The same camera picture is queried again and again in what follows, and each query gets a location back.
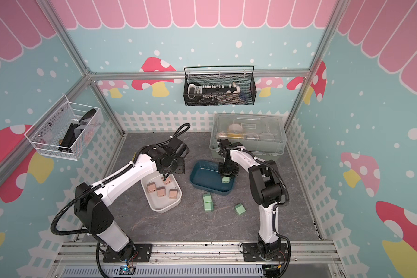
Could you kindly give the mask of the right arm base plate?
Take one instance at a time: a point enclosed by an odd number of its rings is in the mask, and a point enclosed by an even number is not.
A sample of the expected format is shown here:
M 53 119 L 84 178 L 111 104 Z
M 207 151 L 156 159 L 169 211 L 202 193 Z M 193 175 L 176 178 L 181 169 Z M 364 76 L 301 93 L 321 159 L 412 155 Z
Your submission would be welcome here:
M 286 262 L 288 248 L 286 243 L 241 243 L 240 252 L 245 262 Z

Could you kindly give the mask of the pink plug front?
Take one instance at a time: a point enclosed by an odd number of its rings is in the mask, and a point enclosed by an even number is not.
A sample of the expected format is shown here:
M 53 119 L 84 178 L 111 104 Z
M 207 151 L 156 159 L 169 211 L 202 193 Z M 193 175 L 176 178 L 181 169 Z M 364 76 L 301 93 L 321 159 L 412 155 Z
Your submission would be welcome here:
M 166 196 L 166 188 L 164 186 L 157 188 L 156 192 L 157 192 L 157 197 L 159 198 Z

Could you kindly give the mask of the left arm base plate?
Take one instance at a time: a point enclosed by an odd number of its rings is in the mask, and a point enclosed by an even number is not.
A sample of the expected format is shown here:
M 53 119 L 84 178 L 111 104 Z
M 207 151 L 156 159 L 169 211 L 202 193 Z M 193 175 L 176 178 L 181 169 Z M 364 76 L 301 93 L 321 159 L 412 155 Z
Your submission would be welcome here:
M 149 262 L 152 244 L 129 243 L 121 251 L 114 251 L 110 246 L 104 252 L 103 262 Z

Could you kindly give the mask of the teal plastic bin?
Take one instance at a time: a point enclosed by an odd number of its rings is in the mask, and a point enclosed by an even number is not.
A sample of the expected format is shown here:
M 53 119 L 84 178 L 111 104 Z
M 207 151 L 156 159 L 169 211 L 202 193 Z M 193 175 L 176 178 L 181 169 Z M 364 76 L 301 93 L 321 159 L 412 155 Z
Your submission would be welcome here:
M 235 179 L 231 178 L 228 183 L 222 179 L 218 163 L 204 160 L 195 163 L 190 175 L 190 182 L 196 189 L 226 196 L 232 192 Z

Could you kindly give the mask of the pink plug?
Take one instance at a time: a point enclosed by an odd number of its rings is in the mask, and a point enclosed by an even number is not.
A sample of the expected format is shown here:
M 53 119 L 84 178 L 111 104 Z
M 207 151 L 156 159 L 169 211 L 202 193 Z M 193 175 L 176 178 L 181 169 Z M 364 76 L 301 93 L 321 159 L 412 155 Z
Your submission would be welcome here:
M 147 184 L 147 192 L 148 193 L 154 193 L 154 192 L 156 192 L 156 190 L 157 190 L 157 187 L 156 187 L 155 183 Z
M 164 186 L 157 188 L 156 192 L 157 192 L 157 197 L 159 198 L 166 196 L 166 188 Z
M 169 198 L 170 199 L 177 199 L 178 198 L 178 193 L 179 193 L 178 189 L 176 189 L 176 188 L 170 189 Z
M 172 183 L 171 176 L 168 176 L 167 178 L 165 178 L 163 182 L 164 182 L 164 185 L 170 185 Z

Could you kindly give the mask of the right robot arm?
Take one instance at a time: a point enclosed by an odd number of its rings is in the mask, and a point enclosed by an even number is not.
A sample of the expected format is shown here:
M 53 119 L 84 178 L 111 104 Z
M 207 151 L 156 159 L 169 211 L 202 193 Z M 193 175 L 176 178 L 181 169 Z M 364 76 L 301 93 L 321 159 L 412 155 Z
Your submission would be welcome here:
M 223 162 L 218 166 L 221 177 L 234 178 L 243 168 L 249 175 L 250 192 L 259 207 L 260 227 L 257 249 L 259 255 L 270 260 L 283 251 L 283 241 L 289 240 L 278 231 L 278 208 L 290 202 L 288 189 L 274 161 L 264 161 L 239 142 L 218 139 L 218 154 Z

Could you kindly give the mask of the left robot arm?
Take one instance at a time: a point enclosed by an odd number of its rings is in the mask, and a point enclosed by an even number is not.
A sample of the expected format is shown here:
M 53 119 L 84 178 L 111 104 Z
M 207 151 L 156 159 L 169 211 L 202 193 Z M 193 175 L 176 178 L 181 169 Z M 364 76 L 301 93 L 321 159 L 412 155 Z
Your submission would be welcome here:
M 110 176 L 92 185 L 87 183 L 78 185 L 74 199 L 52 220 L 51 233 L 57 236 L 89 234 L 114 251 L 118 260 L 132 259 L 137 252 L 135 244 L 116 223 L 109 207 L 121 194 L 156 171 L 164 180 L 173 174 L 183 174 L 185 157 L 190 150 L 179 136 L 190 127 L 190 123 L 185 123 L 166 141 L 140 148 L 131 162 Z M 82 222 L 84 226 L 82 229 L 70 231 L 58 229 L 57 225 L 61 217 L 69 209 L 73 209 L 75 216 Z

